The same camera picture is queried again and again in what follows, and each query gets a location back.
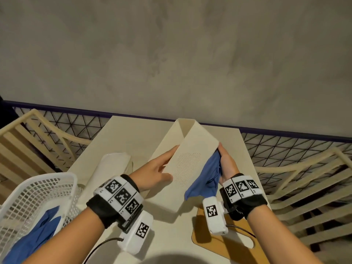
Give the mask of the person's right hand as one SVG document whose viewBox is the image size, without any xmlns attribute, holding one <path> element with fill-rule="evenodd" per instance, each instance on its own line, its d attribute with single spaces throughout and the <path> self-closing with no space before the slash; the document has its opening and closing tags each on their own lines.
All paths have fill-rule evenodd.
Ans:
<svg viewBox="0 0 352 264">
<path fill-rule="evenodd" d="M 219 179 L 219 183 L 221 186 L 223 186 L 223 183 L 229 180 L 230 178 L 241 173 L 237 167 L 235 160 L 231 157 L 230 154 L 229 154 L 228 163 L 221 164 L 221 169 L 222 169 L 222 175 Z"/>
</svg>

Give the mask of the blue cloth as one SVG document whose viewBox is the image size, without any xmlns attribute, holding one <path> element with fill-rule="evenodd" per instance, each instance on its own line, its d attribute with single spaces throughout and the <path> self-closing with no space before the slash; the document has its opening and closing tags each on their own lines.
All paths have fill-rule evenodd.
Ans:
<svg viewBox="0 0 352 264">
<path fill-rule="evenodd" d="M 2 264 L 22 264 L 31 254 L 51 239 L 59 225 L 61 216 L 54 217 L 60 206 L 48 209 L 33 229 L 19 239 L 5 256 Z"/>
<path fill-rule="evenodd" d="M 203 198 L 208 198 L 216 196 L 221 175 L 221 155 L 216 150 L 207 160 L 198 178 L 185 192 L 185 201 L 191 197 L 202 196 Z"/>
</svg>

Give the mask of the black wristband with marker tags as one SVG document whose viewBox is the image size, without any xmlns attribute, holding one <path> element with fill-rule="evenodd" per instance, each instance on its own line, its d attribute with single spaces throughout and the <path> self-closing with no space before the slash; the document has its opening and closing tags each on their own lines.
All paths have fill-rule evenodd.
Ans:
<svg viewBox="0 0 352 264">
<path fill-rule="evenodd" d="M 234 221 L 247 219 L 256 207 L 267 205 L 263 191 L 251 176 L 238 173 L 226 180 L 220 188 L 224 208 Z"/>
<path fill-rule="evenodd" d="M 135 182 L 122 174 L 99 186 L 86 206 L 99 217 L 105 229 L 116 222 L 122 232 L 128 233 L 141 215 L 143 200 Z"/>
</svg>

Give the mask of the black mesh fence purple rim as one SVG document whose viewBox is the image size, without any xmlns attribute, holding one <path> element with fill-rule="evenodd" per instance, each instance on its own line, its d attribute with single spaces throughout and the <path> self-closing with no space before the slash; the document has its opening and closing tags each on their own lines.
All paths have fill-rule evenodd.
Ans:
<svg viewBox="0 0 352 264">
<path fill-rule="evenodd" d="M 37 109 L 49 122 L 62 131 L 89 140 L 93 140 L 98 135 L 112 116 L 171 121 L 169 119 L 4 101 L 0 97 L 0 127 L 14 121 L 31 109 Z M 223 125 L 223 127 L 240 130 L 254 166 L 281 167 L 295 164 L 333 147 L 337 147 L 352 159 L 352 137 L 229 125 Z"/>
</svg>

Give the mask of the person's left hand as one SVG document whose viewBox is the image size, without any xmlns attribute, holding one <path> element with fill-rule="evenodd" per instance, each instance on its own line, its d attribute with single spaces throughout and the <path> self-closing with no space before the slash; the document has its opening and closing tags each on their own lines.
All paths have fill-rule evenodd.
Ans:
<svg viewBox="0 0 352 264">
<path fill-rule="evenodd" d="M 160 156 L 150 160 L 145 165 L 132 172 L 129 177 L 138 187 L 140 192 L 151 190 L 156 186 L 157 173 L 165 173 L 163 170 L 169 160 L 172 158 L 179 145 L 174 146 L 169 151 L 161 154 Z"/>
</svg>

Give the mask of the white plastic laundry basket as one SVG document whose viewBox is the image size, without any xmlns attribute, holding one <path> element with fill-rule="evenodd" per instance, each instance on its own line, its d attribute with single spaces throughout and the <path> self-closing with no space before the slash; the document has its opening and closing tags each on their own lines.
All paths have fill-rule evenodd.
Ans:
<svg viewBox="0 0 352 264">
<path fill-rule="evenodd" d="M 60 206 L 54 216 L 61 216 L 54 235 L 76 218 L 81 213 L 76 206 L 80 193 L 73 173 L 39 175 L 17 186 L 0 208 L 0 264 L 48 209 Z"/>
</svg>

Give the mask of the cream perforated fabric box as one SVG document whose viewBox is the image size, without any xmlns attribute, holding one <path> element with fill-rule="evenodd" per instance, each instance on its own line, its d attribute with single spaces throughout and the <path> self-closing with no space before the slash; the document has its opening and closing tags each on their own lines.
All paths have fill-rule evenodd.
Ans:
<svg viewBox="0 0 352 264">
<path fill-rule="evenodd" d="M 177 119 L 150 160 L 178 145 L 178 148 L 163 172 L 170 173 L 170 184 L 157 186 L 146 195 L 149 203 L 158 206 L 179 206 L 184 194 L 199 177 L 204 165 L 218 148 L 219 141 L 194 119 Z"/>
</svg>

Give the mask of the person's right forearm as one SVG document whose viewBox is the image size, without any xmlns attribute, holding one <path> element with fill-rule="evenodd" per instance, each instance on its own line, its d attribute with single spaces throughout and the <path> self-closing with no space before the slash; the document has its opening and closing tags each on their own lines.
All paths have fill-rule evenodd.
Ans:
<svg viewBox="0 0 352 264">
<path fill-rule="evenodd" d="M 323 264 L 268 206 L 254 208 L 247 221 L 270 264 Z"/>
</svg>

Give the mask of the beige slatted chair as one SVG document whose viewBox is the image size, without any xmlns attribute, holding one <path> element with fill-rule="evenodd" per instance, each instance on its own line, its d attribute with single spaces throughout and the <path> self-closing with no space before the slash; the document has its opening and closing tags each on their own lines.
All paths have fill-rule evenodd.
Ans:
<svg viewBox="0 0 352 264">
<path fill-rule="evenodd" d="M 36 109 L 0 128 L 0 207 L 26 179 L 68 171 L 78 159 L 74 146 L 90 143 L 59 129 Z"/>
<path fill-rule="evenodd" d="M 258 175 L 284 175 L 266 197 L 303 244 L 352 236 L 352 156 L 333 147 L 296 164 L 255 170 Z"/>
</svg>

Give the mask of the person's left forearm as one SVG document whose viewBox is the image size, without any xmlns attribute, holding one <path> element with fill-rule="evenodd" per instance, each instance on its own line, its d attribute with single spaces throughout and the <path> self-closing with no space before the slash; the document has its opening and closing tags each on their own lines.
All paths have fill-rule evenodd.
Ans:
<svg viewBox="0 0 352 264">
<path fill-rule="evenodd" d="M 98 215 L 87 207 L 23 264 L 82 264 L 105 230 L 102 219 L 116 216 L 114 209 Z"/>
</svg>

